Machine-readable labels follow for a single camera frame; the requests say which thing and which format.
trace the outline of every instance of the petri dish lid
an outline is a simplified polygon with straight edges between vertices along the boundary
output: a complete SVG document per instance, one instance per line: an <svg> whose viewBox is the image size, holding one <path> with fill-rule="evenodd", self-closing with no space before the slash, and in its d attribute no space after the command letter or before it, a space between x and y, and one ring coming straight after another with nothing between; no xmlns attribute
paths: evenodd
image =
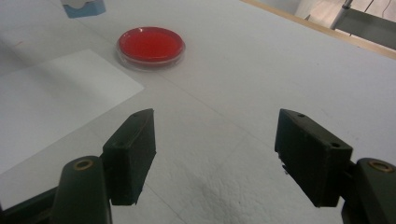
<svg viewBox="0 0 396 224"><path fill-rule="evenodd" d="M175 64L185 49L181 37L160 27L139 27L127 31L118 42L124 62L158 67Z"/></svg>

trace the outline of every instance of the petri dish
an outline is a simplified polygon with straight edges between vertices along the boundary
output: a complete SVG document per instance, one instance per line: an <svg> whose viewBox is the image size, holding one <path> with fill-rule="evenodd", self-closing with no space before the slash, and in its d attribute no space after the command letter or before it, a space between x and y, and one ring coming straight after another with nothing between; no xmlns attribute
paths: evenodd
<svg viewBox="0 0 396 224"><path fill-rule="evenodd" d="M138 27L125 32L117 43L121 61L138 70L157 70L177 64L185 44L173 31L160 27Z"/></svg>

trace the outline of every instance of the red petri dish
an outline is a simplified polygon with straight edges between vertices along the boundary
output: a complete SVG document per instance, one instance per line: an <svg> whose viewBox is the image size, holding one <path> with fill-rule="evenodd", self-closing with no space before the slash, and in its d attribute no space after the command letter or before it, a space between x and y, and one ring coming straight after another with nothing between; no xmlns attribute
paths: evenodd
<svg viewBox="0 0 396 224"><path fill-rule="evenodd" d="M118 42L123 62L148 69L176 64L184 49L178 34L160 27L135 28L123 34Z"/></svg>

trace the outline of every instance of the white table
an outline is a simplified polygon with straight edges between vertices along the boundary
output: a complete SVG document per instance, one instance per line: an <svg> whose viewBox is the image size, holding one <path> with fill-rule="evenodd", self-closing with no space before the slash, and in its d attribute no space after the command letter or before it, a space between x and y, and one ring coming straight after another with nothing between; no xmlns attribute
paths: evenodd
<svg viewBox="0 0 396 224"><path fill-rule="evenodd" d="M180 34L183 62L151 74L122 67L115 44L138 26ZM100 155L145 108L155 110L158 154L137 206L112 207L116 224L342 223L340 206L313 207L284 174L274 152L280 108L352 145L353 161L396 163L396 62L259 8L117 0L103 15L69 20L58 0L0 2L0 76L83 49L145 89L0 174L5 207L55 187L67 162Z"/></svg>

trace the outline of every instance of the white paper sheet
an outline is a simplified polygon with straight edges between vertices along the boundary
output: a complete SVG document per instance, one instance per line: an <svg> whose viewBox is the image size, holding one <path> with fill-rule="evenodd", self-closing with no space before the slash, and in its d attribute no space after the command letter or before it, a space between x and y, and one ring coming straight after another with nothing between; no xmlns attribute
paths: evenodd
<svg viewBox="0 0 396 224"><path fill-rule="evenodd" d="M0 174L143 89L88 49L0 77Z"/></svg>

